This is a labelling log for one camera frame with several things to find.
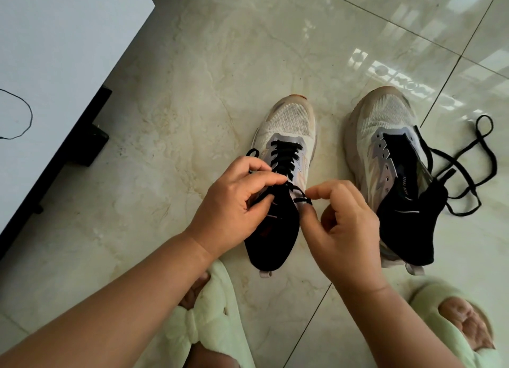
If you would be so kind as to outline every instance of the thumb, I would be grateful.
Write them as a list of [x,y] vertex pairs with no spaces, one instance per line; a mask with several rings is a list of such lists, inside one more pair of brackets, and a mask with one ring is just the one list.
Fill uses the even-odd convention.
[[318,221],[315,208],[307,203],[300,207],[300,227],[310,250],[314,249],[324,236],[327,236],[322,224]]
[[267,216],[269,213],[270,205],[272,204],[272,201],[274,200],[274,195],[269,194],[265,198],[263,198],[261,201],[259,201],[257,204],[251,206],[249,208],[248,214],[249,217],[255,221],[254,223],[256,226],[258,226],[263,219]]

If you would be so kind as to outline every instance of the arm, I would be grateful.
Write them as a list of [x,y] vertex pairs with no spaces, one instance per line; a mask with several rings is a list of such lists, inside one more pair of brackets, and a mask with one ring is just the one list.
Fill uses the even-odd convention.
[[312,199],[329,199],[321,223],[311,206],[302,206],[301,227],[309,250],[332,281],[364,335],[380,367],[461,368],[382,273],[379,223],[349,181],[310,188]]
[[[249,170],[261,170],[249,175]],[[0,366],[129,367],[192,284],[263,220],[273,196],[247,209],[266,185],[284,183],[257,158],[239,158],[209,189],[189,227],[134,268],[10,351]]]

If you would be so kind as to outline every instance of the laced sneaker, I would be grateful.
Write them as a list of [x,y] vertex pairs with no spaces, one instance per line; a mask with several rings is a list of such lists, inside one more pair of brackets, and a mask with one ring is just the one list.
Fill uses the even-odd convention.
[[315,114],[302,95],[278,101],[254,135],[247,155],[269,164],[273,172],[286,175],[283,185],[267,187],[252,204],[274,195],[268,215],[245,240],[249,259],[262,277],[281,267],[299,233],[299,203],[311,203],[304,195],[309,164],[316,147]]
[[[491,129],[481,134],[479,121],[488,118]],[[495,155],[484,138],[493,130],[493,121],[481,115],[475,124],[476,140],[454,157],[431,149],[422,139],[417,116],[406,97],[394,87],[373,90],[350,114],[344,135],[347,164],[356,186],[380,220],[382,266],[405,264],[409,273],[423,274],[423,266],[434,261],[433,232],[445,206],[451,214],[467,216],[481,206],[476,187],[497,172]],[[491,159],[491,173],[475,183],[458,158],[480,144]],[[435,153],[449,164],[432,176]],[[457,197],[449,197],[444,184],[456,170],[468,187]],[[477,206],[467,212],[453,211],[448,198],[471,193]]]

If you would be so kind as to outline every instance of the loose black shoelace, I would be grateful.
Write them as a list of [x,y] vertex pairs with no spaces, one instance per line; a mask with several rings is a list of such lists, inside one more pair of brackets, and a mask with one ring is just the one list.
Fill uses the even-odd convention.
[[[482,118],[487,118],[490,121],[490,124],[491,124],[490,130],[487,133],[485,133],[485,134],[482,134],[480,132],[480,130],[479,130],[479,121]],[[441,156],[445,160],[449,161],[449,164],[447,166],[445,166],[442,170],[440,170],[438,172],[438,174],[436,174],[436,176],[435,176],[435,178],[438,178],[438,177],[440,177],[443,174],[443,176],[439,180],[442,184],[445,184],[445,182],[450,177],[452,177],[455,174],[456,170],[451,168],[452,166],[456,167],[461,172],[461,175],[463,175],[463,177],[465,178],[465,181],[468,184],[466,189],[463,190],[463,192],[461,194],[459,194],[458,196],[456,196],[456,197],[449,197],[449,198],[450,199],[461,199],[464,196],[466,196],[468,194],[468,192],[471,192],[472,195],[477,199],[477,206],[474,207],[472,210],[469,210],[469,211],[464,212],[464,213],[457,213],[457,212],[455,212],[453,210],[453,208],[450,206],[450,204],[446,203],[449,212],[452,215],[455,215],[455,216],[458,216],[458,217],[465,217],[465,216],[474,214],[477,210],[479,210],[479,207],[482,206],[482,203],[481,203],[481,201],[479,199],[479,196],[477,195],[476,188],[478,186],[482,185],[482,184],[485,184],[488,180],[492,179],[497,174],[497,158],[495,157],[495,154],[493,153],[493,151],[491,151],[491,149],[486,144],[486,141],[484,140],[484,138],[487,137],[493,131],[493,119],[491,117],[489,117],[488,115],[486,115],[486,114],[479,116],[477,118],[477,120],[475,121],[475,136],[476,136],[476,139],[472,143],[470,143],[468,146],[466,146],[464,149],[462,149],[460,152],[458,152],[455,156],[450,156],[449,154],[447,154],[447,153],[445,153],[443,151],[437,150],[435,148],[430,148],[426,144],[426,142],[424,141],[423,137],[420,135],[419,130],[417,129],[417,127],[414,127],[414,129],[415,129],[415,132],[417,133],[417,135],[419,136],[420,144],[423,147],[423,150],[424,150],[424,153],[426,154],[426,157],[428,158],[428,171],[429,171],[430,174],[431,174],[431,171],[433,170],[433,155],[432,155],[432,153],[434,153],[434,154],[436,154],[438,156]],[[490,161],[491,161],[491,172],[490,172],[490,174],[486,178],[481,180],[479,183],[475,183],[474,182],[474,180],[472,179],[472,177],[470,176],[468,171],[465,169],[465,167],[463,167],[463,165],[461,165],[461,163],[459,163],[459,161],[458,161],[460,156],[462,156],[465,152],[471,150],[477,144],[481,145],[482,149],[487,153],[487,155],[488,155],[488,157],[490,158]]]
[[[271,146],[275,146],[275,149],[272,150],[272,155],[274,155],[274,159],[272,159],[270,166],[273,167],[272,171],[277,172],[278,174],[283,174],[288,177],[289,180],[293,180],[292,171],[295,170],[295,160],[299,160],[299,156],[297,152],[302,150],[302,146],[298,143],[292,143],[291,141],[283,141],[283,140],[275,140],[271,142]],[[251,156],[254,153],[255,157],[258,158],[260,156],[260,152],[256,148],[250,149],[246,156]],[[289,188],[291,191],[299,191],[302,194],[300,198],[294,198],[294,202],[306,202],[312,205],[311,199],[305,196],[304,191],[300,189],[300,187],[294,185],[287,181],[284,183],[285,186]]]

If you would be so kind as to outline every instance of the person's left forearm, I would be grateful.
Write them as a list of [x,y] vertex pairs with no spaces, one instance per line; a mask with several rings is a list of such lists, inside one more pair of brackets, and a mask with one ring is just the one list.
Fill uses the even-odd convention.
[[132,366],[212,262],[192,238],[175,236],[1,356],[0,366]]

